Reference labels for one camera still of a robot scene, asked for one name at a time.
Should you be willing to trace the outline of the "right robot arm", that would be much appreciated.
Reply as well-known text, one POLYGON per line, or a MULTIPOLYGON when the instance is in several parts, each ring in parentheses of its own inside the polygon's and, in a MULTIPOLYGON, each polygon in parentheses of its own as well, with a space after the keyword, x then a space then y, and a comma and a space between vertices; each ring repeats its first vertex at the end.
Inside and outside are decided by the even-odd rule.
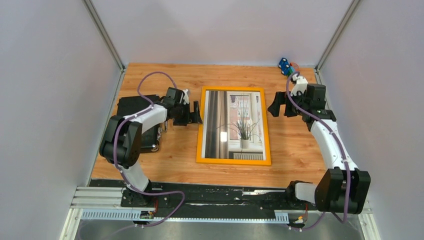
POLYGON ((305 202, 320 212, 358 215, 363 211, 371 176, 360 170, 350 158, 338 132, 332 110, 326 109, 326 87, 306 84, 305 90, 277 91, 268 112, 285 117, 300 116, 316 140, 327 170, 318 184, 291 181, 285 195, 286 204, 298 209, 305 202))

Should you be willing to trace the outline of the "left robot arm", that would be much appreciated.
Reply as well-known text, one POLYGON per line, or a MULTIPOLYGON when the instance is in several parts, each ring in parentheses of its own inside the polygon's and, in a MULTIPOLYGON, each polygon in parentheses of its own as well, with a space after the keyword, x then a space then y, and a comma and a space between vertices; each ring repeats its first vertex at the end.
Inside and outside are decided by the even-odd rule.
POLYGON ((165 96, 132 97, 137 108, 124 115, 113 115, 106 126, 99 155, 113 164, 124 179, 126 188, 134 193, 140 206, 149 206, 154 194, 149 178, 139 164, 143 134, 172 120, 174 126, 203 123, 200 103, 190 103, 189 90, 169 87, 165 96))

